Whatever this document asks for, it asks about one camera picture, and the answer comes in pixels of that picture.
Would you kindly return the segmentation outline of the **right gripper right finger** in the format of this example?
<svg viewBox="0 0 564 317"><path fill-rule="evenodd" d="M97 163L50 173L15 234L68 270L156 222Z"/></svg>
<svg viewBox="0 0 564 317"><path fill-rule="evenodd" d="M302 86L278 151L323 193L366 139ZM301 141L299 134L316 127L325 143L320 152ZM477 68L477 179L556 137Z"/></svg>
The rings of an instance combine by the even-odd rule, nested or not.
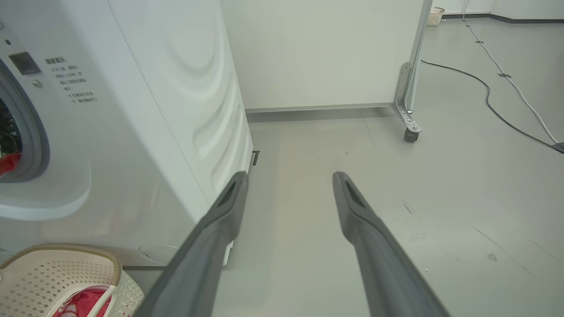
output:
<svg viewBox="0 0 564 317"><path fill-rule="evenodd" d="M336 171L332 183L341 230L355 249L371 317L451 317L352 179Z"/></svg>

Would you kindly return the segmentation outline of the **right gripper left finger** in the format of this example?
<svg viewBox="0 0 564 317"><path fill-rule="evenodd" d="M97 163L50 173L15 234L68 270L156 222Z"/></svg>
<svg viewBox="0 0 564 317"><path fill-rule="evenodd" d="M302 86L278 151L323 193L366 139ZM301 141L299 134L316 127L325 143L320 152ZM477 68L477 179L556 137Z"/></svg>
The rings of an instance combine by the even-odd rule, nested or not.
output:
<svg viewBox="0 0 564 317"><path fill-rule="evenodd" d="M212 317L227 246L240 232L249 176L234 173L133 317Z"/></svg>

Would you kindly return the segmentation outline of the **red garment with white trim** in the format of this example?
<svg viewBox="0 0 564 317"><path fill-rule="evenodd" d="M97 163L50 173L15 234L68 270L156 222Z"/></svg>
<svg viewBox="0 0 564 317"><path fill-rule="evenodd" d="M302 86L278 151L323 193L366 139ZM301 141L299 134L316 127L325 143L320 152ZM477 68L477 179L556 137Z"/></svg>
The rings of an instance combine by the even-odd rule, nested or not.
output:
<svg viewBox="0 0 564 317"><path fill-rule="evenodd" d="M52 317L87 317L107 290L108 286L97 285L78 291L66 299Z"/></svg>

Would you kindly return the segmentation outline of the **white washing machine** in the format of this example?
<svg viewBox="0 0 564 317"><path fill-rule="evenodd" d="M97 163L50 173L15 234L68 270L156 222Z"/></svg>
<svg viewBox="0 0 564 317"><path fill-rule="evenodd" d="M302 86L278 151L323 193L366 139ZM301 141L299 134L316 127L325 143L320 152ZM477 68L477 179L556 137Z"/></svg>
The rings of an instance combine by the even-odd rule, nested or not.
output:
<svg viewBox="0 0 564 317"><path fill-rule="evenodd" d="M0 0L0 261L166 266L252 148L219 0Z"/></svg>

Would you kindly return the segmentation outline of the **cream perforated laundry basket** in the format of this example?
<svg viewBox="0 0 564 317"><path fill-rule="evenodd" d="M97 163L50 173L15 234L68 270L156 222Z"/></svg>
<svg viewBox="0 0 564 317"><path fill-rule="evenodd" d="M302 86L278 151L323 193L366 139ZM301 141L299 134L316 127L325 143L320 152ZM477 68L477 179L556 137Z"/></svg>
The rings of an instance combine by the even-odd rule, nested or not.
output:
<svg viewBox="0 0 564 317"><path fill-rule="evenodd" d="M52 317L72 294L109 287L87 317L133 317L145 297L109 251L48 243L0 264L0 317Z"/></svg>

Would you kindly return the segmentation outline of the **white partition panel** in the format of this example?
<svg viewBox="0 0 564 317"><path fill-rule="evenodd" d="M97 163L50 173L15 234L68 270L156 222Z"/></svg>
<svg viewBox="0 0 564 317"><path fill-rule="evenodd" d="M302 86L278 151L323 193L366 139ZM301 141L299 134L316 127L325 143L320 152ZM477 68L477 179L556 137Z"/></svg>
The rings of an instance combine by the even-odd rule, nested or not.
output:
<svg viewBox="0 0 564 317"><path fill-rule="evenodd" d="M391 106L432 0L220 0L248 114Z"/></svg>

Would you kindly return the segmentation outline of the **metal bracket with caster wheel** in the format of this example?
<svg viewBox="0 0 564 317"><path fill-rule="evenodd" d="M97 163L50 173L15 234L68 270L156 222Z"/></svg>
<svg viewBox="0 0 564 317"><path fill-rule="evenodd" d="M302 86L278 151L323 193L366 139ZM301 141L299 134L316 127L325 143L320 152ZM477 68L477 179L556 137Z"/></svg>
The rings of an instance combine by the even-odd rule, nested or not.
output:
<svg viewBox="0 0 564 317"><path fill-rule="evenodd" d="M422 131L419 124L417 124L415 119L412 117L412 113L408 109L407 105L408 88L412 70L413 65L410 62L405 62L401 66L395 98L392 105L392 109L405 125L404 140L408 143L416 142L419 138L419 133Z"/></svg>

